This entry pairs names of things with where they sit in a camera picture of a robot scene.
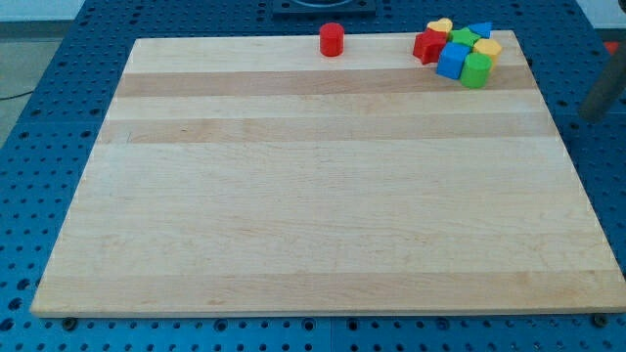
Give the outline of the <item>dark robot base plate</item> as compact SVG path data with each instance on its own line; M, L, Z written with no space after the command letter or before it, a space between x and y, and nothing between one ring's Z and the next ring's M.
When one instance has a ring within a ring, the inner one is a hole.
M309 15L371 15L377 10L376 0L273 0L274 18Z

